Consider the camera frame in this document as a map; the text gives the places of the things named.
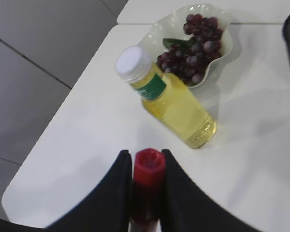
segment red bottle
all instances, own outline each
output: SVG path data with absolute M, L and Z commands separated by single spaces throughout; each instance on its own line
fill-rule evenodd
M 165 156 L 148 148 L 136 153 L 131 202 L 131 232 L 154 232 L 160 216 Z

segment yellow liquid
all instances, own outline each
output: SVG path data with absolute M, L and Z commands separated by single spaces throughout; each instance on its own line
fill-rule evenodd
M 131 86 L 143 87 L 155 74 L 162 76 L 167 86 L 163 93 L 152 101 L 142 98 L 144 108 L 189 147 L 199 148 L 215 133 L 216 122 L 183 82 L 173 74 L 163 74 L 156 65 L 153 65 L 145 78 Z

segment bunch of grapes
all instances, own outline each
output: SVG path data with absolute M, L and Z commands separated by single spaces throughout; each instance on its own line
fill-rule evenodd
M 202 81 L 208 64 L 221 57 L 223 31 L 218 28 L 216 17 L 189 14 L 184 32 L 193 35 L 189 39 L 191 46 L 171 45 L 168 52 L 158 56 L 157 65 L 165 73 L 177 75 L 186 85 L 196 85 Z

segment white tabletop surface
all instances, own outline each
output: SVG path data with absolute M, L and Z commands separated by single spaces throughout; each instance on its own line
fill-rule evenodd
M 129 0 L 117 18 L 119 24 L 153 24 L 194 0 Z M 290 14 L 290 0 L 208 0 L 229 12 L 234 23 L 282 23 Z
M 10 221 L 49 225 L 98 184 L 120 150 L 152 147 L 170 149 L 205 193 L 245 222 L 290 232 L 290 70 L 281 26 L 231 25 L 229 63 L 194 91 L 218 121 L 197 150 L 148 114 L 114 71 L 121 51 L 149 28 L 110 31 L 5 191 Z

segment tile grout line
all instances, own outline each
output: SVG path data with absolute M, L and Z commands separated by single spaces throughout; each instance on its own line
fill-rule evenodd
M 112 13 L 112 15 L 115 17 L 115 21 L 117 21 L 117 15 L 115 12 L 112 11 L 111 7 L 109 7 L 103 0 L 100 0 L 100 2 Z
M 2 158 L 2 157 L 0 157 L 0 160 L 7 161 L 7 162 L 9 162 L 9 163 L 13 163 L 13 164 L 17 164 L 18 166 L 21 166 L 21 164 L 19 164 L 19 163 L 16 163 L 16 162 L 14 162 L 14 161 L 10 161 L 10 160 L 5 159 L 5 158 Z
M 22 58 L 26 59 L 28 62 L 30 62 L 32 65 L 34 65 L 35 67 L 37 67 L 38 69 L 40 69 L 41 71 L 43 71 L 44 73 L 48 74 L 49 76 L 51 76 L 53 79 L 57 80 L 58 82 L 60 82 L 61 84 L 63 84 L 65 87 L 67 87 L 68 89 L 72 89 L 72 87 L 70 87 L 68 84 L 64 83 L 63 81 L 61 81 L 60 79 L 58 79 L 57 77 L 55 77 L 53 74 L 51 74 L 49 71 L 47 71 L 46 69 L 44 69 L 43 67 L 41 67 L 40 65 L 38 65 L 37 63 L 35 63 L 34 61 L 32 61 L 31 59 L 29 59 L 28 57 L 26 57 L 25 55 L 23 55 L 21 52 L 19 52 L 18 50 L 16 50 L 14 47 L 12 47 L 11 45 L 9 45 L 8 43 L 6 43 L 5 41 L 3 41 L 0 38 L 0 43 L 4 44 L 5 46 L 7 46 L 8 48 L 10 48 L 11 50 L 13 50 L 14 52 L 16 52 L 18 55 L 20 55 Z

